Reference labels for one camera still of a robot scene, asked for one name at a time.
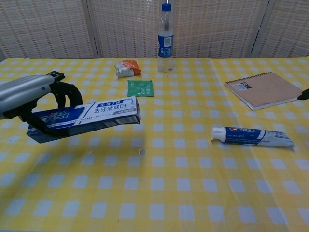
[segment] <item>bottle label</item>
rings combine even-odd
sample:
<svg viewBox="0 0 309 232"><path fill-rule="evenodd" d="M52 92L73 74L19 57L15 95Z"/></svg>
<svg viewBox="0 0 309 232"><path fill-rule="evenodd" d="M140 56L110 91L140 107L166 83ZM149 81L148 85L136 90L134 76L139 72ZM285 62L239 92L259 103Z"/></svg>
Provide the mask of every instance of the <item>bottle label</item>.
<svg viewBox="0 0 309 232"><path fill-rule="evenodd" d="M171 57L173 55L174 35L160 36L158 35L158 56Z"/></svg>

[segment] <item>table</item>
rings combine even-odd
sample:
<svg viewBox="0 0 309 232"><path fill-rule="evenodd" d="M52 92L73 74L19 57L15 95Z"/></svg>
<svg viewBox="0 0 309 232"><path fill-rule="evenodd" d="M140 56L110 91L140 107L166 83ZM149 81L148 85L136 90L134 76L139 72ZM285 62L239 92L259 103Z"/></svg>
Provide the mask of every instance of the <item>table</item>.
<svg viewBox="0 0 309 232"><path fill-rule="evenodd" d="M84 102L126 96L120 59L19 59L0 81L65 73ZM309 57L176 59L139 97L141 124L38 144L18 118L0 121L0 229L37 231L309 231L309 101L251 111L224 82L273 71L309 87ZM53 95L36 110L56 108ZM210 141L216 125L286 131L296 150ZM140 157L138 150L146 155Z"/></svg>

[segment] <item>notebook label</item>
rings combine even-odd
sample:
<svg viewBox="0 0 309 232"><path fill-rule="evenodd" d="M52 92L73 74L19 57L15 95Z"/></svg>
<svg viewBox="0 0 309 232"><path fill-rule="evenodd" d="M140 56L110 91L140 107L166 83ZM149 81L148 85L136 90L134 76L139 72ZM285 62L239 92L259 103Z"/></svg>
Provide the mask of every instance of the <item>notebook label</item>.
<svg viewBox="0 0 309 232"><path fill-rule="evenodd" d="M252 87L251 87L248 83L246 83L246 82L234 84L233 87L234 87L237 91L243 91L243 90L252 88Z"/></svg>

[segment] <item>white cap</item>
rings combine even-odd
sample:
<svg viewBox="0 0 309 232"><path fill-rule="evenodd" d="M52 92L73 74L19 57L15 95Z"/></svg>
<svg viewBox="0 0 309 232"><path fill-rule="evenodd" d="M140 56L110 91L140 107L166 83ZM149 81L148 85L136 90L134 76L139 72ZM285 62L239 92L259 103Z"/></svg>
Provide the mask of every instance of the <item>white cap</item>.
<svg viewBox="0 0 309 232"><path fill-rule="evenodd" d="M226 140L226 129L224 127L213 127L211 129L211 140L219 139L221 142Z"/></svg>

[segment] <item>blue toothpaste box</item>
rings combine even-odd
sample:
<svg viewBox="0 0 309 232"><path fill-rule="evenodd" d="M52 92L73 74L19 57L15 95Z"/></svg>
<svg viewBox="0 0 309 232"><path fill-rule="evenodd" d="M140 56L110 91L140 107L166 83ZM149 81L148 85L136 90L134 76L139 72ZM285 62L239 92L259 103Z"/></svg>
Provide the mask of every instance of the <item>blue toothpaste box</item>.
<svg viewBox="0 0 309 232"><path fill-rule="evenodd" d="M40 111L34 114L50 128L66 128L69 136L122 124L140 123L140 108L135 96ZM63 138L43 134L32 126L28 127L27 135L39 143Z"/></svg>

